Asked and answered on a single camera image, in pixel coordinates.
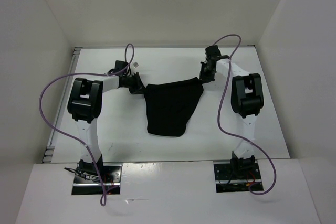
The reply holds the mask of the black skirt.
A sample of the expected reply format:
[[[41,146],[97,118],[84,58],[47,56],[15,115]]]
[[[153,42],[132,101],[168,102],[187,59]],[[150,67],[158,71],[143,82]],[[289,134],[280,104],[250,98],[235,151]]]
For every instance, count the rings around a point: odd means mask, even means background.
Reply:
[[[148,84],[144,92],[147,132],[180,137],[204,92],[197,77],[165,84]]]

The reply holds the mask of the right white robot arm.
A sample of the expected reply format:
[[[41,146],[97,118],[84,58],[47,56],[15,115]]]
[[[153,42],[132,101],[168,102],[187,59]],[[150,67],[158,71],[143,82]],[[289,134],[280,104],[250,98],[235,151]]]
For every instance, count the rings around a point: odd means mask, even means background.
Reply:
[[[231,80],[230,104],[237,114],[236,137],[240,139],[232,151],[230,172],[235,178],[244,178],[255,167],[255,124],[264,106],[261,76],[250,73],[232,63],[228,55],[222,55],[217,45],[205,49],[205,61],[201,62],[200,80],[209,83],[219,73]]]

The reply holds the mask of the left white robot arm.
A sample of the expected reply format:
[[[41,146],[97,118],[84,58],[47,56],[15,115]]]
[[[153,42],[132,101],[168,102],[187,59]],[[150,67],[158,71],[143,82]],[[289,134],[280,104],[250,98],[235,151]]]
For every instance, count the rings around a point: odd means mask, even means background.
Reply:
[[[76,122],[79,139],[83,142],[76,172],[93,182],[102,180],[105,171],[97,132],[103,94],[118,88],[127,88],[131,94],[142,94],[145,86],[137,72],[138,66],[137,62],[117,60],[115,67],[97,80],[74,80],[67,110]]]

